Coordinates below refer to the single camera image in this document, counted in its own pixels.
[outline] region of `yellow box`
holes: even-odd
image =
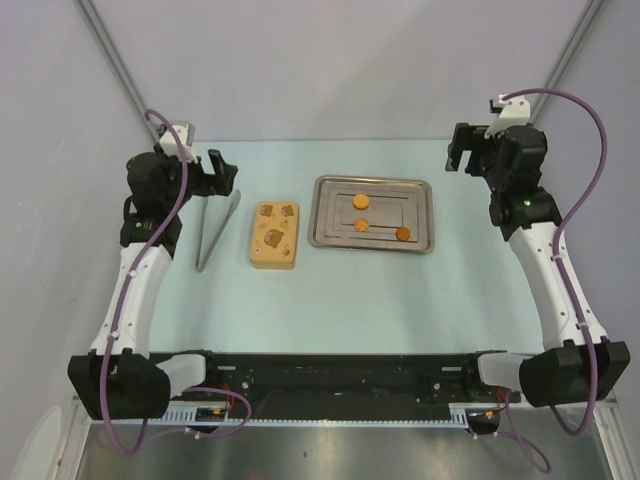
[[[299,213],[296,202],[260,202],[249,251],[254,267],[290,270],[296,266]]]

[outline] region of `gray floor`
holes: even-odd
[[[575,421],[580,412],[575,412]],[[550,477],[527,463],[509,439],[473,441],[462,430],[412,428],[252,427],[229,438],[174,434],[134,457],[110,447],[104,428],[91,428],[78,480],[224,479],[610,479],[598,433],[564,434],[548,410],[516,411],[520,430],[551,460]],[[120,427],[130,444],[137,427]]]

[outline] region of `baking tray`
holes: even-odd
[[[369,196],[366,210],[353,206],[359,193]],[[366,232],[354,222],[369,221]],[[408,241],[396,238],[398,227],[411,231]],[[309,242],[316,247],[430,253],[435,247],[431,186],[422,180],[325,175],[313,191]]]

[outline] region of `light blue tabletop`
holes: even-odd
[[[467,353],[542,351],[535,304],[520,264],[489,220],[489,189],[446,173],[445,141],[220,142],[238,165],[242,201],[204,273],[195,269],[201,198],[183,230],[151,327],[152,351]],[[316,248],[307,240],[321,175],[419,179],[433,189],[435,250],[428,255]],[[255,208],[300,205],[294,270],[249,262]],[[209,199],[208,232],[228,199]]]

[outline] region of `cable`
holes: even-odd
[[[527,456],[527,459],[529,460],[529,462],[531,462],[531,464],[538,471],[540,471],[541,473],[544,473],[545,475],[548,475],[551,473],[551,462],[549,461],[549,458],[547,458],[547,456],[540,449],[540,447],[538,447],[535,443],[533,443],[528,438],[522,436],[520,431],[517,429],[515,423],[513,422],[513,416],[512,416],[513,411],[511,410],[510,401],[509,401],[510,394],[511,392],[507,391],[507,394],[505,395],[504,405],[505,405],[505,410],[507,412],[507,417],[509,418],[509,423],[511,424],[511,428],[513,430],[512,432],[495,432],[495,433],[487,433],[487,434],[479,435],[473,431],[471,426],[469,426],[469,433],[473,435],[474,440],[488,439],[488,438],[510,438],[512,440],[517,441],[518,444],[520,445],[520,448],[522,449],[524,454]],[[541,465],[536,461],[533,454],[531,453],[531,450],[535,451],[538,454],[538,456],[544,462],[544,465]]]
[[[187,191],[187,181],[188,181],[188,175],[189,175],[189,172],[187,169],[187,154],[184,150],[184,146],[182,145],[182,142],[180,141],[180,137],[178,136],[178,133],[175,131],[175,129],[171,125],[171,122],[169,122],[159,112],[152,109],[147,109],[145,111],[145,118],[147,120],[150,120],[150,117],[156,117],[158,120],[160,120],[160,122],[166,127],[167,131],[173,137],[178,147],[178,157],[180,159],[180,164],[182,168],[181,168],[181,178],[180,178],[180,190],[178,191],[178,196],[176,197],[176,201],[173,207],[171,207],[171,210],[167,214],[167,217],[162,221],[158,229],[153,233],[153,235],[151,235],[147,243],[144,244],[144,246],[142,247],[138,255],[135,257],[135,259],[131,264],[131,268],[129,269],[129,272],[127,273],[127,276],[125,277],[124,282],[122,283],[122,288],[120,289],[118,300],[116,302],[115,312],[113,314],[113,321],[111,322],[111,328],[109,330],[110,335],[107,340],[107,346],[105,348],[104,357],[102,359],[102,365],[100,366],[100,378],[99,378],[100,412],[102,414],[104,425],[107,429],[107,432],[109,433],[109,437],[111,439],[111,442],[113,443],[113,446],[118,452],[120,452],[123,455],[134,455],[140,449],[140,447],[142,446],[142,442],[144,440],[146,429],[147,429],[147,419],[143,420],[142,427],[140,428],[140,433],[138,435],[138,439],[136,440],[136,443],[133,445],[133,447],[126,447],[125,445],[123,445],[120,439],[118,438],[118,435],[111,421],[111,415],[109,414],[109,404],[107,400],[107,377],[109,375],[109,360],[111,359],[111,354],[113,353],[113,345],[115,343],[115,339],[117,338],[118,326],[120,324],[122,309],[124,308],[124,303],[127,297],[127,292],[129,290],[129,285],[131,284],[132,273],[136,271],[136,269],[138,268],[138,265],[140,265],[140,262],[142,262],[146,253],[153,246],[153,244],[160,237],[160,235],[162,235],[162,233],[166,230],[166,228],[169,226],[173,218],[177,215],[178,211],[182,207],[182,203],[184,201],[184,197]],[[199,435],[204,435],[204,436],[213,437],[213,438],[231,435],[232,433],[237,432],[240,428],[244,427],[244,425],[247,423],[247,421],[249,421],[249,418],[251,417],[251,405],[249,404],[246,398],[244,398],[242,395],[238,393],[226,391],[226,390],[219,390],[216,388],[208,388],[208,387],[194,387],[194,388],[188,389],[187,391],[194,391],[194,392],[207,391],[207,392],[213,392],[213,393],[223,393],[225,395],[240,399],[247,406],[247,416],[240,423],[238,427],[228,432],[224,432],[224,434],[221,434],[221,435],[202,434],[202,433],[199,433]]]
[[[578,325],[580,326],[580,331],[582,332],[582,336],[584,337],[584,342],[587,345],[587,352],[589,355],[589,369],[590,369],[590,386],[589,386],[589,397],[587,400],[587,408],[584,412],[584,417],[582,417],[582,421],[576,430],[572,430],[568,425],[567,421],[562,418],[562,415],[555,407],[555,405],[551,406],[551,410],[555,415],[556,419],[560,423],[562,429],[572,436],[578,436],[583,434],[587,429],[591,426],[593,421],[593,411],[596,405],[596,399],[598,396],[598,360],[596,358],[596,349],[593,344],[593,338],[591,338],[591,333],[589,332],[589,326],[587,325],[587,320],[585,318],[584,312],[582,311],[582,306],[580,305],[580,300],[578,299],[578,294],[573,284],[571,283],[571,278],[569,277],[569,273],[567,272],[567,268],[564,265],[564,261],[562,260],[562,256],[560,255],[560,238],[562,237],[562,233],[567,228],[567,225],[576,214],[576,212],[582,207],[584,202],[589,198],[591,192],[597,185],[600,177],[602,176],[602,171],[604,170],[604,166],[607,162],[607,132],[604,128],[604,124],[602,123],[602,119],[598,115],[598,113],[589,105],[587,102],[582,100],[581,98],[576,97],[567,92],[563,92],[562,90],[555,90],[552,88],[528,88],[525,90],[519,90],[517,92],[510,93],[503,97],[503,100],[509,100],[513,97],[518,97],[520,95],[529,95],[535,93],[542,93],[553,95],[557,97],[562,97],[567,100],[572,101],[573,103],[581,106],[586,112],[591,116],[593,121],[598,128],[598,133],[600,134],[600,160],[598,161],[598,167],[596,168],[596,172],[589,182],[584,193],[580,196],[576,204],[569,210],[569,213],[565,216],[564,220],[560,222],[560,225],[556,229],[553,235],[553,244],[552,244],[552,253],[553,258],[558,266],[558,270],[560,271],[560,276],[562,277],[562,282],[564,283],[565,288],[567,289],[567,293],[569,294],[569,298],[571,299],[571,304],[573,305],[573,309],[576,311],[578,315]]]

